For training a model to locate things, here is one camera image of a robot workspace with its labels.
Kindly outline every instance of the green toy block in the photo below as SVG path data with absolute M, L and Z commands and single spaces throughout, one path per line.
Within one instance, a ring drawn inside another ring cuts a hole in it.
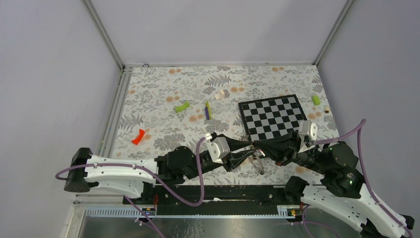
M 190 103 L 187 101 L 179 107 L 175 107 L 175 111 L 177 113 L 182 112 L 183 110 L 187 109 L 190 106 Z
M 318 106 L 319 104 L 321 104 L 321 101 L 319 100 L 319 97 L 317 95 L 312 96 L 312 102 L 314 103 L 315 106 Z

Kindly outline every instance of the floral tablecloth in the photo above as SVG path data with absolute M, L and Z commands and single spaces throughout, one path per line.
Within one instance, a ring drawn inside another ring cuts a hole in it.
M 226 90 L 227 98 L 217 101 L 214 94 Z M 239 102 L 296 94 L 312 122 L 318 125 L 318 138 L 338 136 L 318 70 L 311 65 L 297 66 L 199 66 L 134 68 L 118 125 L 112 157 L 115 159 L 153 159 L 184 145 L 195 151 L 197 141 L 208 132 L 224 133 L 239 139 L 246 135 L 239 113 Z M 312 95 L 321 101 L 314 106 Z M 174 107 L 188 101 L 190 107 L 176 113 Z M 212 120 L 206 120 L 204 107 L 209 101 Z M 146 131 L 138 145 L 131 143 Z M 206 150 L 203 143 L 201 150 Z M 204 174 L 206 185 L 285 184 L 290 176 L 319 183 L 321 175 L 295 164 L 279 167 L 262 160 L 265 174 L 259 175 L 246 160 L 233 172 L 220 167 Z M 184 184 L 199 184 L 198 178 Z

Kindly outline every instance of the purple cable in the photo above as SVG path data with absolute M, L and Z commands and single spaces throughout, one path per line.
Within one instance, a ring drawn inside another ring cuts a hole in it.
M 362 158 L 362 128 L 360 128 L 357 131 L 357 151 L 359 153 L 360 167 L 362 168 L 363 177 L 365 178 L 365 184 L 366 184 L 367 190 L 369 191 L 369 194 L 371 195 L 373 200 L 376 203 L 379 204 L 380 208 L 382 208 L 382 210 L 386 214 L 388 214 L 388 216 L 391 217 L 400 227 L 403 227 L 406 230 L 406 232 L 408 233 L 409 237 L 412 238 L 413 233 L 410 231 L 410 229 L 408 229 L 400 220 L 398 220 L 390 211 L 388 211 L 388 209 L 386 209 L 386 207 L 384 205 L 382 205 L 379 202 L 379 199 L 375 196 L 375 194 L 372 190 L 372 187 L 370 186 L 368 177 L 366 176 L 365 164 L 363 163 L 363 158 Z
M 360 124 L 358 126 L 356 126 L 356 128 L 354 128 L 353 130 L 347 132 L 343 136 L 339 136 L 339 137 L 331 138 L 331 139 L 325 139 L 325 140 L 317 140 L 317 141 L 315 141 L 315 145 L 329 144 L 329 143 L 337 142 L 339 140 L 344 140 L 347 137 L 349 137 L 349 136 L 353 135 L 354 133 L 356 133 L 356 131 L 362 129 L 362 127 L 363 127 L 363 125 L 365 123 L 366 123 L 366 118 L 363 118 L 362 121 L 360 122 Z
M 150 229 L 153 229 L 153 230 L 156 231 L 156 229 L 152 225 L 150 225 L 149 223 L 147 223 L 147 222 L 139 222 L 139 223 L 141 224 L 140 226 L 145 225 L 146 227 L 149 227 Z
M 302 222 L 292 222 L 292 224 L 293 225 L 300 225 L 300 224 L 303 224 L 304 225 L 304 227 L 305 227 L 305 230 L 306 230 L 306 232 L 308 233 L 308 235 L 311 237 L 311 238 L 314 238 L 313 236 L 312 236 L 312 234 L 309 232 L 309 230 L 308 230 L 308 227 L 306 226 L 306 224 L 311 224 L 311 225 L 317 225 L 317 226 L 322 226 L 322 227 L 324 227 L 324 228 L 327 228 L 327 229 L 329 229 L 330 231 L 332 231 L 338 238 L 341 238 L 340 237 L 340 235 L 332 228 L 332 227 L 329 227 L 329 226 L 327 226 L 327 225 L 324 225 L 324 224 L 322 224 L 322 223 L 318 223 L 318 222 L 307 222 L 307 221 L 305 221 L 305 218 L 306 218 L 306 209 L 308 208 L 308 207 L 310 207 L 310 205 L 307 205 L 306 207 L 305 207 L 305 209 L 303 210 L 303 214 L 302 214 Z
M 125 199 L 127 199 L 127 201 L 137 210 L 139 211 L 151 224 L 151 226 L 149 224 L 147 224 L 148 227 L 153 228 L 157 233 L 159 233 L 160 237 L 165 238 L 165 236 L 162 234 L 162 232 L 159 230 L 159 228 L 152 222 L 152 220 L 150 219 L 150 217 L 143 212 L 138 206 L 136 206 L 136 204 L 133 203 L 133 201 L 131 201 L 130 198 L 128 198 L 127 196 L 125 196 Z
M 314 225 L 322 226 L 322 227 L 325 227 L 325 228 L 329 229 L 330 231 L 332 231 L 335 234 L 335 236 L 337 236 L 338 238 L 340 238 L 340 235 L 333 228 L 331 228 L 331 227 L 329 227 L 327 225 L 324 225 L 324 224 L 318 223 L 318 222 L 307 222 L 307 221 L 305 221 L 305 219 L 306 219 L 306 211 L 308 210 L 309 207 L 310 207 L 310 205 L 306 206 L 305 209 L 303 210 L 303 214 L 302 214 L 302 223 L 303 223 L 303 226 L 305 227 L 305 230 L 308 233 L 308 235 L 311 238 L 314 238 L 312 236 L 312 234 L 309 232 L 309 229 L 308 229 L 308 226 L 307 226 L 307 224 L 314 224 Z
M 201 162 L 200 162 L 200 145 L 201 143 L 204 141 L 204 138 L 201 138 L 198 143 L 197 143 L 197 148 L 196 148 L 196 159 L 197 159 L 197 170 L 198 170 L 198 176 L 199 176 L 199 180 L 200 180 L 200 199 L 198 202 L 194 203 L 194 202 L 190 202 L 185 200 L 184 198 L 182 198 L 181 196 L 179 196 L 178 194 L 176 194 L 168 185 L 166 185 L 165 182 L 162 181 L 162 179 L 160 179 L 156 174 L 154 174 L 152 171 L 150 171 L 149 169 L 146 169 L 144 167 L 140 167 L 138 165 L 135 166 L 136 169 L 139 170 L 143 170 L 146 171 L 147 173 L 149 173 L 150 175 L 152 175 L 158 182 L 160 182 L 162 184 L 162 186 L 164 188 L 166 188 L 166 190 L 168 190 L 169 193 L 171 193 L 174 197 L 176 197 L 179 201 L 192 206 L 192 207 L 197 207 L 200 206 L 203 203 L 204 200 L 204 180 L 203 180 L 203 171 L 201 170 Z M 75 170 L 75 169 L 80 169 L 80 168 L 86 168 L 86 167 L 94 167 L 94 164 L 86 164 L 86 165 L 75 165 L 72 167 L 69 167 L 67 169 L 64 169 L 60 172 L 58 172 L 55 175 L 56 179 L 59 180 L 67 180 L 66 178 L 62 178 L 60 177 L 61 174 L 70 171 L 70 170 Z M 119 166 L 119 167 L 127 167 L 127 168 L 132 168 L 133 165 L 131 164 L 121 164 L 121 163 L 108 163 L 108 164 L 97 164 L 97 166 Z

